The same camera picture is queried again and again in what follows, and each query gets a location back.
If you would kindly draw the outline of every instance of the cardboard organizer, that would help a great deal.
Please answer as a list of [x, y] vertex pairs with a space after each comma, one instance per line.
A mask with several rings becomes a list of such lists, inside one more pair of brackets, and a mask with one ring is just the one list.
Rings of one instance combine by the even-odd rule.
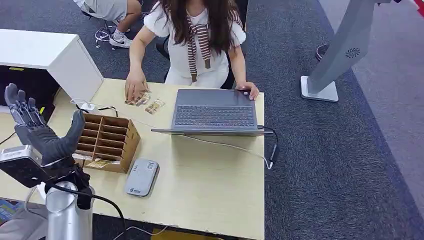
[[[85, 168], [127, 173], [140, 142], [140, 135], [130, 119], [84, 114], [85, 127], [75, 153], [88, 159], [74, 157]], [[103, 167], [89, 166], [93, 160], [111, 161]]]

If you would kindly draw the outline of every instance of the gray carpet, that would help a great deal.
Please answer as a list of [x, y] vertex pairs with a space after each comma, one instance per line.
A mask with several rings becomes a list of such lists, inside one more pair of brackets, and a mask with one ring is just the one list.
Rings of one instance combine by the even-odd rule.
[[[105, 77], [126, 77], [128, 51], [94, 48], [100, 23], [70, 0], [4, 0], [0, 16], [7, 20], [0, 28], [78, 33]], [[423, 219], [353, 72], [337, 81], [338, 103], [300, 97], [300, 76], [333, 34], [318, 0], [250, 0], [247, 29], [247, 75], [265, 92], [266, 125], [281, 139], [281, 156], [265, 171], [266, 239], [424, 239]], [[143, 66], [160, 82], [167, 63], [151, 45]], [[265, 143], [270, 149], [273, 138]], [[119, 230], [118, 219], [95, 216], [95, 239]]]
[[[410, 1], [375, 8], [369, 52], [352, 70], [423, 215], [424, 17]], [[320, 3], [337, 30], [349, 0]]]

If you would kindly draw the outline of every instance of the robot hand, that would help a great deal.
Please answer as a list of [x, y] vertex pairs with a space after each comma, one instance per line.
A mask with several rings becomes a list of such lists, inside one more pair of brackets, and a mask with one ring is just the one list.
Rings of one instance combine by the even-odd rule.
[[42, 167], [63, 168], [75, 163], [72, 153], [77, 149], [85, 125], [82, 111], [74, 112], [69, 131], [59, 138], [40, 115], [36, 100], [29, 98], [27, 102], [25, 92], [18, 90], [15, 84], [10, 83], [6, 87], [4, 98], [16, 122], [14, 129], [20, 141], [42, 154]]

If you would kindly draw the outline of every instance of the gray power bank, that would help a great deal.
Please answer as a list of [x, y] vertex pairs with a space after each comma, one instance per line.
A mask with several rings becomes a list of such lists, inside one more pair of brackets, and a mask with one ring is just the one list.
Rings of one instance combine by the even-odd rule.
[[158, 168], [159, 165], [155, 161], [145, 158], [135, 160], [126, 179], [125, 192], [139, 197], [147, 196], [152, 188]]

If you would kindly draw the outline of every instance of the wooden desk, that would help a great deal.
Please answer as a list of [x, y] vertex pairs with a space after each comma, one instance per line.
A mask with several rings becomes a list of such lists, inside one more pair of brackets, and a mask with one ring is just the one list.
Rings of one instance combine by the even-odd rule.
[[[150, 83], [152, 100], [160, 98], [166, 105], [155, 115], [144, 107], [124, 104], [123, 80], [105, 79], [92, 102], [114, 106], [132, 117], [157, 128], [169, 128], [177, 85]], [[49, 125], [59, 136], [70, 126], [75, 106], [62, 91], [56, 97], [56, 110]], [[256, 100], [258, 124], [264, 123], [264, 95]], [[0, 139], [13, 132], [15, 125], [9, 114], [0, 114]], [[96, 194], [114, 201], [126, 219], [168, 225], [208, 233], [247, 239], [264, 239], [264, 162], [263, 159], [226, 146], [199, 142], [182, 136], [151, 132], [151, 127], [134, 121], [141, 135], [136, 155], [157, 161], [160, 171], [154, 188], [147, 197], [139, 198], [124, 192], [127, 175], [85, 168]], [[202, 139], [232, 144], [264, 154], [264, 137], [204, 136]], [[17, 136], [1, 147], [19, 146]], [[23, 201], [28, 189], [0, 171], [0, 197]], [[32, 202], [43, 204], [37, 194]], [[109, 204], [96, 200], [93, 212], [118, 217]]]

